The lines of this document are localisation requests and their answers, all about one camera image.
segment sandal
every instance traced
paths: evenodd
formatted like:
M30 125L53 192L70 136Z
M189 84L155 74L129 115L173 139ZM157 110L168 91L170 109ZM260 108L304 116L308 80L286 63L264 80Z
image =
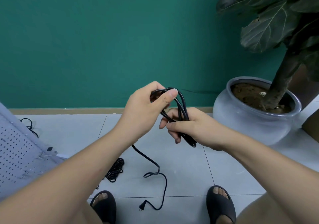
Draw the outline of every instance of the sandal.
M107 198L100 200L95 206L93 205L94 200L98 195L106 193ZM102 222L109 222L110 224L115 224L116 221L116 202L114 196L107 190L103 190L97 193L92 199L90 206L98 214Z
M215 224L217 218L219 218L221 215L228 216L229 219L235 223L236 222L236 211L233 204L232 199L230 198L229 194L225 190L228 199L220 194L215 194L213 192L213 189L221 188L222 190L225 190L223 187L214 185L209 188L207 196L206 196L206 206L209 214L209 218L211 220L211 224Z

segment tile grout line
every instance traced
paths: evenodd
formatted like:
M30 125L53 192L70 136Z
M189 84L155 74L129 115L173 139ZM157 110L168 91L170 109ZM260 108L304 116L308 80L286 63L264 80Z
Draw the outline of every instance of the tile grout line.
M214 185L215 185L215 181L214 181L214 178L213 178L213 175L212 175L211 167L209 166L209 162L208 162L208 159L207 159L207 156L206 156L206 152L205 152L204 146L203 146L203 150L204 150L204 153L205 153L205 157L206 157L206 160L207 160L207 164L208 164L208 167L209 167L209 171L210 171L211 176L212 176L212 179L213 179L213 183L214 183Z
M258 196L263 194L244 194L244 195L230 195L230 196ZM206 195L199 196L165 196L165 197L205 197ZM136 199L136 198L163 198L162 196L146 196L146 197L117 197L114 199Z
M105 117L105 119L104 119L103 125L102 125L102 127L101 127L101 131L100 131L99 136L98 136L98 139L100 138L100 135L101 135L101 132L102 132L102 129L103 129L104 123L105 123L105 121L106 121L107 115L108 115L108 114L106 114L106 117Z

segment fingernail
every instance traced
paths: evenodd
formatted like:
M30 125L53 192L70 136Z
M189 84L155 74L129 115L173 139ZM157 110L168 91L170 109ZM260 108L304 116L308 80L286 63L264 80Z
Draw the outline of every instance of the fingernail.
M178 91L175 90L175 89L169 90L168 93L169 93L169 95L170 95L171 97L174 97L174 98L177 97L177 95L178 95Z

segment perforated metal panel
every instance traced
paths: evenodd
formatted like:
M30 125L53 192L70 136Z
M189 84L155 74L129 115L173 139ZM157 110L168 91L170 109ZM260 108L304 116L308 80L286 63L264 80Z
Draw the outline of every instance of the perforated metal panel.
M0 201L63 160L0 103Z

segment left hand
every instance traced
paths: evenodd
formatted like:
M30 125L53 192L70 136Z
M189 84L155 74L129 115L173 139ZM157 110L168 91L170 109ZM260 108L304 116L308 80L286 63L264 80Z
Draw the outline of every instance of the left hand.
M172 89L151 102L151 93L157 89L165 89L165 87L157 81L153 81L135 91L127 101L124 112L114 127L114 129L119 130L121 137L129 141L130 144L135 143L148 133L160 112L178 95L177 90Z

